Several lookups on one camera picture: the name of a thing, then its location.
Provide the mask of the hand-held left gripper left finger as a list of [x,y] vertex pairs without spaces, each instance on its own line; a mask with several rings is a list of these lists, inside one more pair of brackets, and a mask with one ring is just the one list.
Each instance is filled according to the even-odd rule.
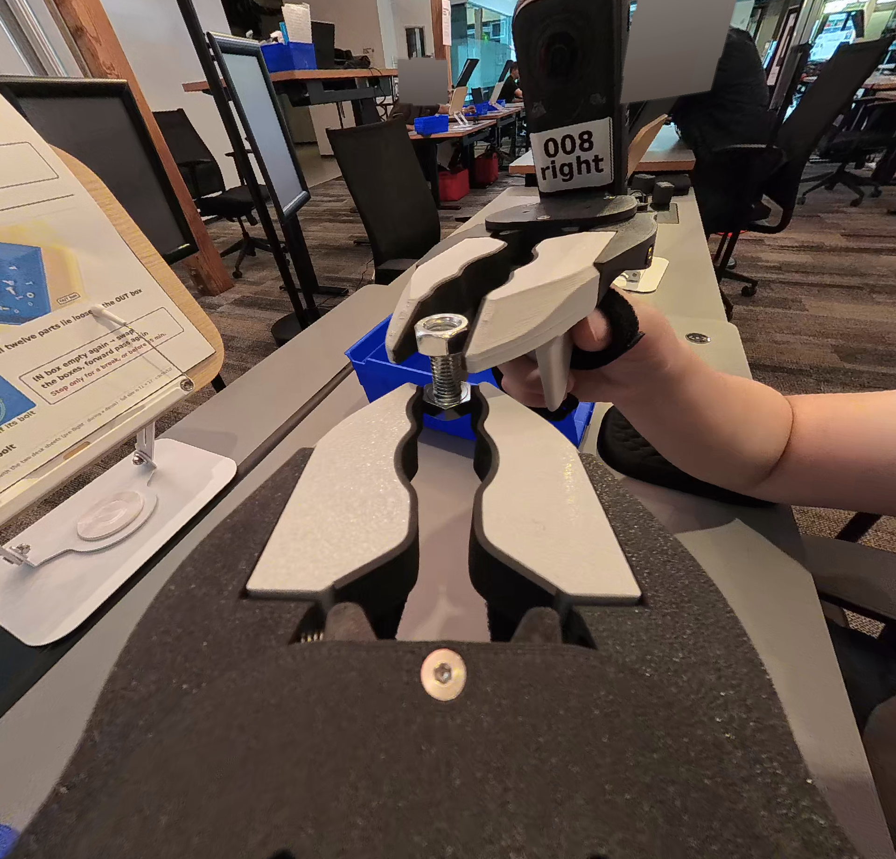
[[422,388],[404,384],[333,427],[318,444],[248,579],[255,598],[329,611],[360,605],[393,639],[420,560]]

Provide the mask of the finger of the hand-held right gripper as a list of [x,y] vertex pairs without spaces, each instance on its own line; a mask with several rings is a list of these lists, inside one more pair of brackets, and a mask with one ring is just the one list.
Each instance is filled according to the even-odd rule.
[[421,263],[412,273],[392,313],[385,350],[392,363],[418,351],[415,326],[435,314],[459,314],[472,323],[486,294],[508,279],[507,243],[470,237]]
[[596,265],[615,235],[585,232],[542,241],[479,305],[464,350],[468,372],[481,372],[560,337],[598,304]]

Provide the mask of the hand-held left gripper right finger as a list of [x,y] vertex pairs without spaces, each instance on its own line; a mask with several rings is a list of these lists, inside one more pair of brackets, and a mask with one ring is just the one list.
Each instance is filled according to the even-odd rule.
[[493,385],[471,391],[480,480],[469,578],[487,603],[493,641],[533,608],[566,622],[574,607],[637,605],[642,591],[578,450]]

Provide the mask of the steel hex nut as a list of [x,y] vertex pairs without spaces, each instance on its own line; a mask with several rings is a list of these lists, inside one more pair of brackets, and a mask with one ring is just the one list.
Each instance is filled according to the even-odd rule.
[[416,322],[414,335],[421,355],[448,357],[462,352],[468,330],[469,321],[461,314],[432,314]]

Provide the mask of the thick steel bolt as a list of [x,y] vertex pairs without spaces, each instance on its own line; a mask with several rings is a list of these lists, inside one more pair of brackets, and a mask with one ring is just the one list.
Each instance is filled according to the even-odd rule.
[[471,387],[464,380],[462,352],[429,356],[432,382],[423,390],[422,411],[429,417],[456,418],[468,414]]

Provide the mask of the person's right hand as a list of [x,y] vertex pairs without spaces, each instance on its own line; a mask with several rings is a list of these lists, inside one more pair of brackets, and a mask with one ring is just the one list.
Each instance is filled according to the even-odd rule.
[[[666,317],[651,305],[633,305],[642,338],[619,359],[595,370],[571,369],[566,393],[587,402],[604,402],[623,407],[629,399],[643,404],[646,396],[666,382],[673,372],[683,369],[689,351],[676,336]],[[502,389],[521,404],[546,406],[539,365],[520,356],[498,367]]]

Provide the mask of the white board stand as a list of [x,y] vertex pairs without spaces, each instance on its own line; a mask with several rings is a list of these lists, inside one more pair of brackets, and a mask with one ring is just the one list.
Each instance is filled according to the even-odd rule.
[[654,293],[661,283],[668,260],[654,256],[651,265],[643,270],[624,271],[613,282],[613,287],[628,293]]
[[1,625],[39,647],[71,633],[230,484],[230,458],[167,438],[118,462],[6,544]]

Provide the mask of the wooden display board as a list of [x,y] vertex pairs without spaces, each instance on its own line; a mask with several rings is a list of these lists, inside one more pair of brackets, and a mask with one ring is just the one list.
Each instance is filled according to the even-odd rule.
[[140,228],[134,223],[128,212],[118,202],[104,182],[87,166],[64,150],[56,147],[52,149],[91,195],[95,203],[115,227],[118,235],[123,238],[134,255],[140,260],[140,263],[151,273],[151,276],[168,294],[171,301],[212,346],[213,355],[210,358],[186,370],[186,373],[196,384],[195,391],[200,391],[209,386],[220,373],[225,359],[222,338],[218,329],[177,274],[170,269],[149,239],[142,234]]
[[642,162],[645,154],[651,147],[651,144],[658,135],[659,131],[666,124],[666,120],[667,114],[660,114],[648,123],[644,124],[644,126],[641,127],[640,130],[630,140],[626,171],[627,178],[636,171],[637,166]]

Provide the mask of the black pole stand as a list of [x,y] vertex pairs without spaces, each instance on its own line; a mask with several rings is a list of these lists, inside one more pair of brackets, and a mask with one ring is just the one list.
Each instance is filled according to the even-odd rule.
[[289,258],[284,236],[280,229],[273,202],[267,191],[261,171],[259,170],[252,148],[245,136],[243,126],[230,99],[226,82],[222,79],[218,64],[211,52],[210,44],[200,25],[193,0],[175,0],[184,20],[186,30],[196,50],[196,56],[203,69],[206,89],[210,92],[218,114],[230,139],[238,173],[245,181],[252,195],[256,215],[263,226],[267,242],[270,243],[273,259],[280,272],[281,281],[287,293],[292,312],[279,319],[272,327],[272,335],[278,346],[287,343],[302,329],[308,327],[316,319],[308,318],[305,300],[298,285],[297,274]]

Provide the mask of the black framed floor sign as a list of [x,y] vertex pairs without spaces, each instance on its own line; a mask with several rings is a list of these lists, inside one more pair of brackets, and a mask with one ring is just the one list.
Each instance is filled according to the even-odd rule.
[[263,48],[251,39],[213,32],[206,36],[273,202],[306,314],[316,319],[315,295],[321,288],[298,219],[298,212],[310,201],[310,193],[263,58]]

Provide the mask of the wooden top desk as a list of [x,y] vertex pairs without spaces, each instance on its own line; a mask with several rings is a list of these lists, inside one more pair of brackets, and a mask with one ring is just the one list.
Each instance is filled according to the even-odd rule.
[[287,126],[298,145],[314,141],[322,157],[332,155],[326,130],[379,116],[377,102],[392,99],[397,69],[289,70],[272,73]]

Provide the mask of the printed instruction sheet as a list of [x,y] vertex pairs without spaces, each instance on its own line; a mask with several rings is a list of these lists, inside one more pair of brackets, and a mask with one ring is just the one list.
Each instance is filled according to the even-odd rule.
[[2,506],[139,427],[215,355],[56,151],[2,99]]

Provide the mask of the black monitor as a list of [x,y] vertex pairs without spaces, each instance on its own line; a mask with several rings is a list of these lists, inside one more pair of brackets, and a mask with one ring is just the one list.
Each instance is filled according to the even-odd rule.
[[2,96],[101,179],[165,262],[196,239],[127,81],[2,76]]

